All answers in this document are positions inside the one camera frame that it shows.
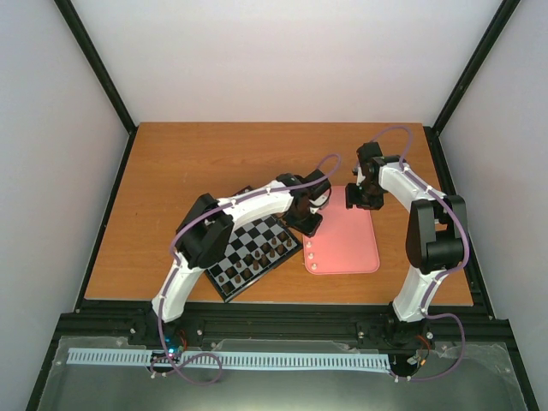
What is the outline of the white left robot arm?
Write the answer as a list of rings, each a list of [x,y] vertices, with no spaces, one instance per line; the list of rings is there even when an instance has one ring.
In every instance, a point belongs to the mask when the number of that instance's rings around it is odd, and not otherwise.
[[[261,188],[228,198],[201,195],[176,229],[170,243],[169,274],[152,299],[156,316],[147,332],[159,344],[178,334],[185,303],[201,273],[222,259],[233,232],[247,223],[278,215],[291,229],[312,236],[323,217],[331,183],[321,170],[306,177],[282,174]]]

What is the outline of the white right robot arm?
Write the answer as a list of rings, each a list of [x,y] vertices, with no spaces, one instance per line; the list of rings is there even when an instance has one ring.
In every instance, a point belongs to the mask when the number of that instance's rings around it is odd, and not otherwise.
[[[381,332],[391,347],[404,348],[424,333],[429,306],[443,280],[468,263],[466,203],[432,188],[402,157],[385,156],[376,141],[356,153],[356,182],[345,188],[346,207],[376,211],[383,207],[384,196],[392,194],[408,212],[408,274],[389,304]]]

